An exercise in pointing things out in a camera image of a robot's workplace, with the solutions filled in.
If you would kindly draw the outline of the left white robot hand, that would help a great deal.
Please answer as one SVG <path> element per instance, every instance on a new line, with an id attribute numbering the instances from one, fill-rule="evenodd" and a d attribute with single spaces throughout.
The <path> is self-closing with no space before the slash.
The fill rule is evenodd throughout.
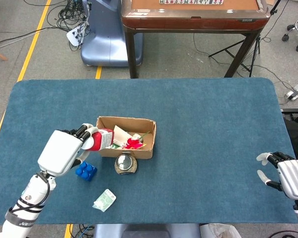
<path id="1" fill-rule="evenodd" d="M 83 123 L 78 129 L 55 130 L 39 156 L 40 170 L 60 177 L 82 164 L 90 155 L 94 145 L 92 136 L 96 132 L 98 128 L 89 123 Z"/>

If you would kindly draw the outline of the blue toy brick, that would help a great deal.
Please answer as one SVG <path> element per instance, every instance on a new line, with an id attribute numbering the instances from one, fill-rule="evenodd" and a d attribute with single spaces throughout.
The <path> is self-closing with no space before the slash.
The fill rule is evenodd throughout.
<path id="1" fill-rule="evenodd" d="M 82 162 L 80 166 L 75 170 L 75 174 L 85 181 L 91 181 L 96 173 L 97 167 L 87 162 Z"/>

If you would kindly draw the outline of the red juice bottle white cap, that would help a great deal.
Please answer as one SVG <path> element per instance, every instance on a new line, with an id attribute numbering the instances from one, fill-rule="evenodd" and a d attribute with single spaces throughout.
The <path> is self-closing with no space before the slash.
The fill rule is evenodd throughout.
<path id="1" fill-rule="evenodd" d="M 95 132 L 92 137 L 92 145 L 88 148 L 90 151 L 100 151 L 113 144 L 114 131 L 103 128 Z"/>

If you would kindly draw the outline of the green white packet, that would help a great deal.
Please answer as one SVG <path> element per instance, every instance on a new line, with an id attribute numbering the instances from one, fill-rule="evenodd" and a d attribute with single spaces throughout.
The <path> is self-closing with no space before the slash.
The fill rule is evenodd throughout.
<path id="1" fill-rule="evenodd" d="M 109 189 L 104 192 L 94 201 L 93 208 L 105 212 L 117 199 L 116 195 Z"/>

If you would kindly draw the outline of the round glass jar black lid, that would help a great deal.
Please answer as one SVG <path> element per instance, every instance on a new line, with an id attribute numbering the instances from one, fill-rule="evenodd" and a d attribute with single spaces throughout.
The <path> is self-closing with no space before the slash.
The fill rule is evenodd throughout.
<path id="1" fill-rule="evenodd" d="M 121 154 L 115 160 L 115 171 L 119 175 L 134 174 L 137 168 L 137 160 L 131 154 Z"/>

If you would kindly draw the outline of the white paper card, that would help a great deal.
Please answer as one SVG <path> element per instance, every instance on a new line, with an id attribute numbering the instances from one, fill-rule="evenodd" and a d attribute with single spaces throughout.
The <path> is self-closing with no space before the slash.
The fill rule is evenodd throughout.
<path id="1" fill-rule="evenodd" d="M 130 138 L 132 138 L 132 136 L 126 131 L 124 131 L 117 125 L 114 127 L 114 144 L 118 145 L 119 147 L 124 147 L 127 144 L 128 139 Z"/>

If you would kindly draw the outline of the red yellow paper flower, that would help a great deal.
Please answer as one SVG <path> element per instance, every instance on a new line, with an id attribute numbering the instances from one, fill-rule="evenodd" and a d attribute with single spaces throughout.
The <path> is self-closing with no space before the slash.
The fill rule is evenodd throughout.
<path id="1" fill-rule="evenodd" d="M 133 138 L 130 138 L 128 139 L 128 142 L 127 144 L 123 147 L 124 149 L 134 149 L 134 150 L 138 150 L 138 149 L 141 149 L 143 147 L 146 146 L 146 144 L 144 143 L 144 137 L 149 134 L 149 131 L 140 135 L 141 138 L 140 139 L 133 139 Z"/>

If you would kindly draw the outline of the white floor power strip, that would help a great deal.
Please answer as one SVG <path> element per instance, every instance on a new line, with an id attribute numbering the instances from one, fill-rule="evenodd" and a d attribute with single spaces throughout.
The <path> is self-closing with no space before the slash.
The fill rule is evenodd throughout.
<path id="1" fill-rule="evenodd" d="M 289 91 L 286 94 L 286 98 L 291 101 L 294 101 L 298 98 L 298 84 L 294 87 L 293 90 Z"/>

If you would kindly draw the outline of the clear plastic bag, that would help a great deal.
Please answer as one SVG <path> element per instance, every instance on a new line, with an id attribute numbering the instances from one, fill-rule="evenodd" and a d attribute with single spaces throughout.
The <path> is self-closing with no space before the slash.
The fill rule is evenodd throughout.
<path id="1" fill-rule="evenodd" d="M 210 223 L 200 226 L 201 238 L 242 238 L 233 225 Z"/>

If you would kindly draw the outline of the grey-blue robot body base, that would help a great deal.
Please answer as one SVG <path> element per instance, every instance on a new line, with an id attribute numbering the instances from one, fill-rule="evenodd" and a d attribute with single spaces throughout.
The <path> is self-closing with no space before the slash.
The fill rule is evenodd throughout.
<path id="1" fill-rule="evenodd" d="M 93 238 L 201 238 L 198 224 L 97 224 Z"/>

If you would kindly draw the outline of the white power strip with plugs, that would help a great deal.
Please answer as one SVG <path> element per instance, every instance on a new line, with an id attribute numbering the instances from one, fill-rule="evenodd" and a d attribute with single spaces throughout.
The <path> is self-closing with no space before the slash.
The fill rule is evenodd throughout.
<path id="1" fill-rule="evenodd" d="M 69 31 L 66 36 L 70 44 L 74 47 L 78 47 L 82 44 L 85 35 L 85 26 L 79 25 Z"/>

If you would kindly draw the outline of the blue felt table cover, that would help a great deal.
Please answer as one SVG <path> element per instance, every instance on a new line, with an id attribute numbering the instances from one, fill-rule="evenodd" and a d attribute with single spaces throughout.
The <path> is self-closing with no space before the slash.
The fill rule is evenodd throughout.
<path id="1" fill-rule="evenodd" d="M 256 157 L 293 155 L 273 83 L 266 78 L 27 80 L 15 84 L 0 131 L 0 224 L 52 132 L 99 116 L 154 120 L 153 156 L 132 175 L 91 153 L 92 181 L 56 179 L 40 224 L 296 223 L 293 202 L 257 175 Z M 111 190 L 105 211 L 94 201 Z"/>

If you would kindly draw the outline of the black tripod stand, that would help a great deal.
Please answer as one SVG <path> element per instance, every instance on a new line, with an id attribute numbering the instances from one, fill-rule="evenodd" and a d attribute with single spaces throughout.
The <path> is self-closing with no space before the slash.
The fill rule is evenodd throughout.
<path id="1" fill-rule="evenodd" d="M 273 1 L 274 6 L 273 6 L 272 9 L 270 10 L 270 15 L 274 15 L 275 13 L 278 12 L 277 7 L 278 7 L 278 5 L 280 4 L 280 2 L 281 2 L 281 0 L 274 0 L 274 1 Z M 250 66 L 246 66 L 243 62 L 241 62 L 241 64 L 240 64 L 240 65 L 242 66 L 243 69 L 246 69 L 246 71 L 249 72 L 249 77 L 252 76 L 252 73 L 253 73 L 253 67 L 254 67 L 254 63 L 255 63 L 257 54 L 260 54 L 260 52 L 261 52 L 261 51 L 260 51 L 260 43 L 261 43 L 261 41 L 262 41 L 264 38 L 266 38 L 267 36 L 268 36 L 268 33 L 267 33 L 263 38 L 261 37 L 261 35 L 258 35 L 258 37 L 256 38 L 255 43 L 254 43 L 254 50 L 253 50 L 252 53 L 250 54 L 250 55 L 252 55 L 251 65 L 250 65 Z M 215 56 L 215 55 L 218 55 L 218 54 L 220 54 L 220 53 L 222 53 L 222 52 L 225 52 L 225 53 L 227 53 L 230 57 L 232 57 L 233 59 L 235 59 L 236 56 L 233 55 L 233 54 L 229 51 L 229 49 L 231 49 L 232 47 L 237 46 L 237 45 L 239 45 L 239 44 L 243 44 L 244 41 L 245 41 L 245 40 L 241 40 L 241 41 L 239 41 L 239 42 L 237 42 L 237 43 L 235 43 L 235 44 L 233 44 L 233 45 L 230 45 L 230 46 L 228 46 L 228 47 L 226 47 L 226 48 L 223 48 L 223 49 L 220 50 L 220 51 L 217 51 L 217 52 L 215 52 L 215 53 L 213 53 L 213 54 L 211 54 L 211 55 L 208 55 L 208 58 L 211 58 L 211 59 L 213 59 L 216 63 L 220 64 L 220 62 L 217 61 L 217 60 L 214 58 L 214 56 Z"/>

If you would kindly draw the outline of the brown mahjong table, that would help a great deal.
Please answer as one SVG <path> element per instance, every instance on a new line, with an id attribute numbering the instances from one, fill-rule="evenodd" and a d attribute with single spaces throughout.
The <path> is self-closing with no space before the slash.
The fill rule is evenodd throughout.
<path id="1" fill-rule="evenodd" d="M 233 77 L 270 19 L 266 0 L 223 0 L 221 5 L 159 4 L 159 0 L 122 0 L 131 78 L 137 78 L 134 35 L 137 33 L 210 33 L 245 36 L 225 77 Z"/>

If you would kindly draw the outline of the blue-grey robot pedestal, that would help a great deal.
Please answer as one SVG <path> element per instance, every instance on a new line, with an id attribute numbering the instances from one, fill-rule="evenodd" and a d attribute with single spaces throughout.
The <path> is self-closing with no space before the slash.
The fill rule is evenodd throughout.
<path id="1" fill-rule="evenodd" d="M 127 67 L 125 32 L 121 21 L 122 0 L 82 0 L 89 33 L 80 55 L 89 66 Z"/>

